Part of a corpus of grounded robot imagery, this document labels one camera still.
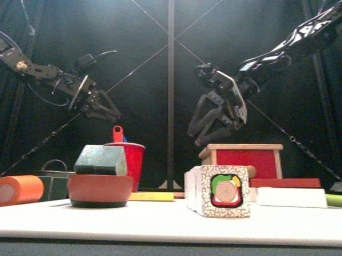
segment wooden box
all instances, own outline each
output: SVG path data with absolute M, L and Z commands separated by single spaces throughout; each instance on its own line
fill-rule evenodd
M 199 153 L 203 165 L 245 165 L 257 169 L 255 178 L 282 178 L 281 144 L 209 144 Z

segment red block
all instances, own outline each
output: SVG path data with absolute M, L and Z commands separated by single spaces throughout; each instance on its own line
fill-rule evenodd
M 250 187 L 321 188 L 321 181 L 318 178 L 250 179 Z

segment yellow sponge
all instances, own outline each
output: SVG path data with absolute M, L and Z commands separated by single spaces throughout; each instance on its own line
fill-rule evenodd
M 342 207 L 342 196 L 326 194 L 326 202 L 329 206 Z
M 173 192 L 134 192 L 129 201 L 174 201 Z

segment white block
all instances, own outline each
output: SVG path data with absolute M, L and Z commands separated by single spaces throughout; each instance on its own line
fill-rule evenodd
M 269 188 L 257 191 L 257 204 L 326 208 L 325 190 L 320 188 Z

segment sticker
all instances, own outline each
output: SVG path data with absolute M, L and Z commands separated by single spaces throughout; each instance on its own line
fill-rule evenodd
M 237 208 L 243 204 L 242 181 L 237 174 L 218 174 L 210 180 L 211 203 L 215 207 Z

